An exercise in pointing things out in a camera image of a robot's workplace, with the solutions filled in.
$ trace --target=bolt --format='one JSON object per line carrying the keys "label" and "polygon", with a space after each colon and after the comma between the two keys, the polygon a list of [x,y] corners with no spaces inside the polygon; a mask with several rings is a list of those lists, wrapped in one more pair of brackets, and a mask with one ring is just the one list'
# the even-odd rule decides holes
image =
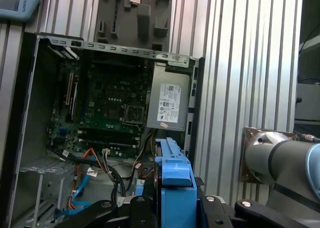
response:
{"label": "bolt", "polygon": [[245,207],[250,207],[252,204],[248,201],[242,201],[241,204]]}
{"label": "bolt", "polygon": [[207,201],[210,201],[210,202],[212,202],[212,201],[215,201],[216,199],[215,198],[213,198],[212,196],[208,196],[207,198]]}
{"label": "bolt", "polygon": [[109,208],[111,206],[110,202],[105,202],[101,205],[102,208]]}

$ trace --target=ribbed metal panel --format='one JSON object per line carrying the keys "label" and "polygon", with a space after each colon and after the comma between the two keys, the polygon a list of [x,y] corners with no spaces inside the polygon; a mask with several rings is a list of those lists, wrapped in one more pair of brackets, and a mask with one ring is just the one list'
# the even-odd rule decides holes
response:
{"label": "ribbed metal panel", "polygon": [[239,183],[243,127],[292,131],[302,0],[210,0],[195,175],[226,202],[265,203]]}

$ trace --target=orange wire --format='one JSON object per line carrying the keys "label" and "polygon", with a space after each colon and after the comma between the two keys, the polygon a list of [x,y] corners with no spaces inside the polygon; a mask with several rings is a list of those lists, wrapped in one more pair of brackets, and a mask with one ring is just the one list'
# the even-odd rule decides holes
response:
{"label": "orange wire", "polygon": [[[91,149],[92,149],[92,148],[88,149],[88,150],[83,154],[83,158],[86,158],[86,157],[88,156],[88,154],[89,154],[90,152],[92,152]],[[75,176],[77,176],[77,175],[79,174],[79,168],[80,168],[80,165],[78,165],[78,164],[74,166],[74,175],[75,175]],[[70,196],[72,195],[73,191],[74,191],[75,188],[76,188],[76,182],[77,182],[76,180],[73,181],[72,190],[71,190]],[[69,205],[69,207],[70,207],[71,209],[76,209],[76,207],[71,203],[71,198],[69,198],[69,200],[68,200],[68,205]]]}
{"label": "orange wire", "polygon": [[142,176],[142,178],[147,178],[149,175],[152,174],[153,171],[154,171],[154,169],[150,170],[145,176]]}

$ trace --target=metal case frame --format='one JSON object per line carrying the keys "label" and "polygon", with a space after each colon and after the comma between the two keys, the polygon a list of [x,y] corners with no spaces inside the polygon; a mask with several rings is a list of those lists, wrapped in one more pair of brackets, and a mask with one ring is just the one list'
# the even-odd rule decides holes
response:
{"label": "metal case frame", "polygon": [[[101,43],[94,43],[94,42],[87,42],[83,41],[80,39],[73,39],[70,37],[65,37],[65,36],[52,36],[50,34],[39,34],[35,36],[35,45],[34,45],[34,50],[33,50],[33,58],[32,62],[30,63],[31,68],[28,76],[25,76],[25,79],[28,80],[28,84],[26,86],[26,95],[25,99],[20,99],[23,102],[23,112],[21,113],[21,116],[23,119],[21,120],[21,126],[15,127],[15,130],[19,131],[19,140],[17,144],[17,149],[15,151],[16,156],[15,158],[17,159],[14,170],[16,171],[14,173],[14,177],[11,177],[14,183],[14,187],[11,187],[13,190],[10,191],[11,196],[10,196],[10,207],[8,212],[8,218],[7,220],[8,223],[11,222],[11,216],[13,213],[13,207],[15,203],[15,193],[16,193],[16,188],[18,184],[18,174],[19,172],[26,172],[26,171],[37,171],[42,170],[43,172],[40,172],[39,176],[39,185],[38,185],[38,195],[36,199],[36,206],[35,206],[35,211],[33,212],[33,215],[36,217],[39,207],[41,206],[40,202],[40,194],[42,190],[42,183],[45,178],[45,173],[47,172],[52,172],[55,169],[50,168],[48,165],[50,165],[50,161],[48,161],[46,158],[42,159],[41,162],[37,163],[38,165],[30,165],[28,167],[20,167],[20,162],[21,162],[21,157],[22,157],[22,149],[23,149],[23,143],[24,143],[24,133],[27,125],[27,117],[28,117],[28,111],[29,111],[29,104],[30,104],[30,97],[32,94],[32,87],[33,87],[33,78],[34,78],[34,73],[35,73],[35,66],[37,62],[37,55],[38,55],[38,49],[40,46],[40,41],[45,40],[50,47],[59,47],[59,51],[55,49],[53,50],[57,55],[63,56],[64,58],[69,58],[69,59],[74,59],[73,57],[73,52],[71,51],[71,48],[73,49],[81,49],[81,50],[94,50],[94,51],[99,51],[99,52],[109,52],[109,53],[114,53],[114,54],[125,54],[125,55],[131,55],[131,56],[137,56],[137,57],[142,57],[142,58],[148,58],[148,59],[154,59],[157,62],[165,62],[168,63],[171,67],[178,67],[181,70],[187,70],[190,72],[189,74],[189,80],[193,81],[194,78],[197,76],[195,75],[195,72],[198,70],[198,64],[199,61],[198,59],[194,59],[190,56],[186,55],[175,55],[171,53],[165,53],[165,52],[159,52],[159,51],[153,51],[153,50],[145,50],[145,49],[137,49],[137,48],[130,48],[130,47],[123,47],[123,46],[116,46],[116,45],[108,45],[108,44],[101,44]],[[195,96],[192,95],[192,91],[190,92],[191,98],[189,99],[189,105],[194,107],[194,102],[195,102]],[[193,118],[193,109],[189,109],[190,115],[187,116],[186,123],[189,124],[192,122]],[[185,152],[188,151],[188,148],[190,146],[190,142],[185,142],[184,146],[186,147]],[[26,217],[22,217],[19,220],[19,223],[26,223],[28,222],[28,217],[30,215],[27,215]]]}

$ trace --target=power supply label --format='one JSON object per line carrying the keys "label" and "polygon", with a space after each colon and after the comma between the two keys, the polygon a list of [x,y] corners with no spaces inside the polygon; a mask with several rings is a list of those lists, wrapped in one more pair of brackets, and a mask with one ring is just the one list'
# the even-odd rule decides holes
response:
{"label": "power supply label", "polygon": [[178,123],[180,96],[179,85],[161,84],[157,121]]}

